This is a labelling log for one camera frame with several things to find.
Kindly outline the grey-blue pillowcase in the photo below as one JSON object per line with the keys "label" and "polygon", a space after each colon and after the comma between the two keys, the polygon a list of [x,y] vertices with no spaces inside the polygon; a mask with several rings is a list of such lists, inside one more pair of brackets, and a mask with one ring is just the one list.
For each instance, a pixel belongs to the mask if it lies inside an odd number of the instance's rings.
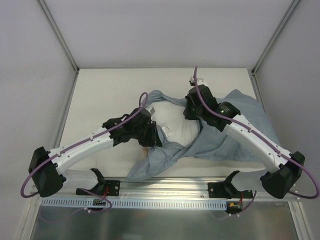
{"label": "grey-blue pillowcase", "polygon": [[[186,99],[177,99],[165,95],[160,90],[153,90],[148,95],[146,107],[152,103],[168,101],[185,108]],[[197,120],[200,132],[187,147],[176,142],[169,142],[161,128],[157,126],[162,147],[149,147],[144,158],[138,160],[126,178],[129,181],[142,181],[155,177],[172,167],[182,158],[193,157],[208,161],[235,161],[260,163],[261,160],[234,138],[209,126],[204,120]]]}

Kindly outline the white pillow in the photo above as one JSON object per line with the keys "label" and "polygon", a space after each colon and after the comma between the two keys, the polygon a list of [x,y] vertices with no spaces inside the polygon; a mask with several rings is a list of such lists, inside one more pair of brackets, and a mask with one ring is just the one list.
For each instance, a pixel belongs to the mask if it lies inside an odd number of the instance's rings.
{"label": "white pillow", "polygon": [[147,109],[167,141],[187,147],[198,137],[200,124],[197,120],[185,119],[183,107],[169,101],[158,101]]}

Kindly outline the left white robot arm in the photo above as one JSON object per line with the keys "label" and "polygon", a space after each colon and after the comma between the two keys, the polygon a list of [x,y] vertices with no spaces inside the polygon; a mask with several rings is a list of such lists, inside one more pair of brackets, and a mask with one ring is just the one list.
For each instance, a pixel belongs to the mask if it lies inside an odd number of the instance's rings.
{"label": "left white robot arm", "polygon": [[161,147],[153,107],[136,108],[131,114],[111,118],[96,131],[65,147],[45,150],[37,148],[28,168],[31,179],[42,198],[51,197],[62,189],[75,190],[77,195],[102,196],[110,191],[97,168],[72,170],[78,162],[102,150],[127,143],[131,139],[143,147]]}

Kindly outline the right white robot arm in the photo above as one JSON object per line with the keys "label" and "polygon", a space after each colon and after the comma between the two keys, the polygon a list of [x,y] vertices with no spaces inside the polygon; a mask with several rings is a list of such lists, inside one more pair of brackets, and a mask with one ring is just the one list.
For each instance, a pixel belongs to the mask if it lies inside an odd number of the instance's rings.
{"label": "right white robot arm", "polygon": [[233,171],[216,192],[231,199],[244,191],[264,191],[276,199],[283,199],[302,175],[300,167],[305,163],[305,156],[299,151],[291,153],[271,141],[231,103],[218,103],[206,85],[192,83],[191,87],[185,97],[185,118],[202,119],[237,140],[265,167],[262,171]]}

